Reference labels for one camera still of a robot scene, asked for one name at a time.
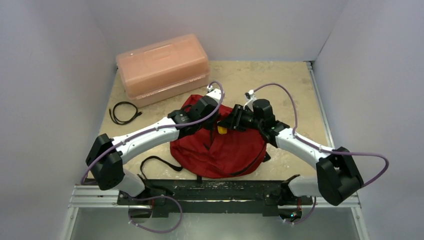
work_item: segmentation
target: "metal frame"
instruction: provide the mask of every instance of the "metal frame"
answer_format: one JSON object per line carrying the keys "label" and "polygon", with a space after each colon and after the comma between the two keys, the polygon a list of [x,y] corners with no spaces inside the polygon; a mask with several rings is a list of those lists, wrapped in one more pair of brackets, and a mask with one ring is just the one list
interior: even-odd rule
{"label": "metal frame", "polygon": [[[315,91],[316,100],[321,111],[322,121],[325,127],[327,143],[330,147],[334,148],[333,137],[327,121],[326,113],[323,108],[321,97],[318,91],[317,83],[314,76],[312,65],[309,61],[305,62],[307,69],[312,80],[313,88]],[[79,208],[132,208],[132,209],[149,209],[148,205],[117,205],[119,191],[118,190],[100,190],[98,186],[80,186],[74,187],[72,197],[70,198],[68,211],[64,228],[61,234],[61,240],[70,240],[74,230],[75,220],[78,215]],[[294,205],[279,206],[279,209],[295,208]],[[311,208],[311,205],[305,205],[303,208]],[[346,199],[339,206],[333,206],[326,202],[322,197],[316,198],[316,208],[350,208],[352,217],[358,232],[360,240],[369,240],[368,231],[361,211],[361,203],[358,194],[355,193]]]}

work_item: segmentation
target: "red fabric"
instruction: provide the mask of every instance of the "red fabric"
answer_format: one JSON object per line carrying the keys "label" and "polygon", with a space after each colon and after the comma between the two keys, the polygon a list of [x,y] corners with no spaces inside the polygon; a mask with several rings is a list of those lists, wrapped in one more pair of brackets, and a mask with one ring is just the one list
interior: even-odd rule
{"label": "red fabric", "polygon": [[[191,95],[183,106],[194,105],[201,97]],[[220,119],[227,117],[232,110],[221,105]],[[211,179],[250,174],[265,158],[267,147],[257,130],[239,132],[228,129],[226,134],[219,134],[215,126],[212,139],[211,145],[211,131],[202,128],[193,135],[171,142],[171,155],[190,172]]]}

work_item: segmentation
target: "orange plastic box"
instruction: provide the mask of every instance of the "orange plastic box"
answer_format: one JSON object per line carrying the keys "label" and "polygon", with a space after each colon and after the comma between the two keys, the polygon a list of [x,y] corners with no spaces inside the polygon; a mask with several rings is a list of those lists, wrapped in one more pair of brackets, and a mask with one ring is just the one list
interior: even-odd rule
{"label": "orange plastic box", "polygon": [[194,34],[116,56],[127,97],[137,107],[206,86],[208,56]]}

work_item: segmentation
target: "yellow object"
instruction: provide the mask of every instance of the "yellow object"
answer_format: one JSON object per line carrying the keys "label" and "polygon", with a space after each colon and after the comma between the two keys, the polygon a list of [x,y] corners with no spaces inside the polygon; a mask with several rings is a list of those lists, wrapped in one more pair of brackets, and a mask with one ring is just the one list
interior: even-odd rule
{"label": "yellow object", "polygon": [[227,129],[225,127],[222,127],[222,126],[218,126],[218,133],[219,134],[226,134]]}

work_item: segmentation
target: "red bag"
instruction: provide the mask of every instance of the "red bag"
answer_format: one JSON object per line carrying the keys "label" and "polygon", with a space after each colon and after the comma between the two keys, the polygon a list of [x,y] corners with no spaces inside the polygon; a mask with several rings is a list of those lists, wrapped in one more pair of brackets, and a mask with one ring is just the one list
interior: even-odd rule
{"label": "red bag", "polygon": [[[191,95],[183,106],[194,105],[202,96]],[[221,105],[219,120],[233,109]],[[198,176],[218,179],[252,173],[264,161],[267,144],[257,130],[244,132],[228,129],[226,134],[201,129],[170,143],[171,155],[190,172]]]}

